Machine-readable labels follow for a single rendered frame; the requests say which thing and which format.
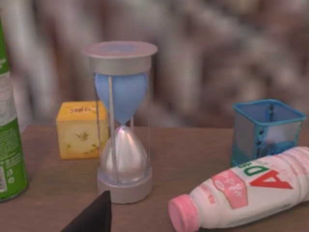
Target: hourglass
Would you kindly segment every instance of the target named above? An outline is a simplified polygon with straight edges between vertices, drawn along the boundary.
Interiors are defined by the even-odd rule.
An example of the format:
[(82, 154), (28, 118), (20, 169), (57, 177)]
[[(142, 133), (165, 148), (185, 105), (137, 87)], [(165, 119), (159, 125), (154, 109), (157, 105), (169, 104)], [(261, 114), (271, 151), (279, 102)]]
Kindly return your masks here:
[(109, 190), (113, 203), (140, 201), (152, 189), (149, 151), (134, 134), (133, 118), (146, 98), (151, 56), (156, 52), (152, 44), (124, 41), (83, 49), (90, 58), (97, 97), (109, 111), (110, 138), (101, 150), (98, 191)]

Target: brown table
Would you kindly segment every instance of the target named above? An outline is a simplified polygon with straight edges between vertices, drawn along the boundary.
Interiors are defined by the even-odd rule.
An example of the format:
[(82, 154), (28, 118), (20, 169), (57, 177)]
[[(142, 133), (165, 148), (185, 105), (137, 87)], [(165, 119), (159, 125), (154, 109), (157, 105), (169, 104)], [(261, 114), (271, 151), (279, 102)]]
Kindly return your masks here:
[[(143, 128), (136, 133), (146, 137)], [(302, 132), (301, 145), (309, 145), (308, 135)], [(0, 231), (58, 232), (98, 196), (98, 160), (62, 161), (52, 126), (29, 126), (22, 138), (30, 186), (0, 204)], [(229, 168), (231, 139), (231, 129), (152, 129), (153, 191), (140, 203), (113, 205), (112, 232), (174, 231), (168, 201)], [(309, 203), (304, 203), (247, 226), (212, 231), (307, 232), (308, 216)]]

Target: can label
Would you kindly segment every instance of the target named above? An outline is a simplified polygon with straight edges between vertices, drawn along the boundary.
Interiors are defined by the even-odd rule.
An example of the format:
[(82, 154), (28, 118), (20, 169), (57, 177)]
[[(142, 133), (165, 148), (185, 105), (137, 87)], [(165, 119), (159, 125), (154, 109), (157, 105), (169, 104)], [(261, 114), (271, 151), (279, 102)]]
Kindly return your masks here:
[(27, 175), (0, 21), (0, 201), (27, 187)]

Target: blurred background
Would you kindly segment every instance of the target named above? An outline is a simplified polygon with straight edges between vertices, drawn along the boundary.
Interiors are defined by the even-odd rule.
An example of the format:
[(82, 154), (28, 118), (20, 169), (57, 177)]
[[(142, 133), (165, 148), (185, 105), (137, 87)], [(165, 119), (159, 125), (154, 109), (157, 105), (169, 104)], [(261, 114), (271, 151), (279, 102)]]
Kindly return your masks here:
[[(95, 98), (80, 50), (154, 43), (150, 120), (232, 127), (232, 104), (276, 98), (309, 112), (309, 0), (0, 0), (21, 127)], [(136, 124), (147, 119), (147, 107)]]

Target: red letter a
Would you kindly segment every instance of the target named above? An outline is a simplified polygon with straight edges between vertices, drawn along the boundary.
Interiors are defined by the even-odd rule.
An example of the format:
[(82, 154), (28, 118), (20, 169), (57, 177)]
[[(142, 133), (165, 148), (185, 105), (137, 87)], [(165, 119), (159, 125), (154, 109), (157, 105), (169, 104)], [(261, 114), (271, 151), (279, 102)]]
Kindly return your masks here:
[(250, 182), (251, 186), (254, 187), (265, 187), (265, 188), (276, 188), (276, 189), (293, 189), (292, 186), (286, 182), (286, 181), (281, 181), (277, 175), (279, 173), (271, 170), (264, 175), (260, 176), (259, 178), (253, 180)]

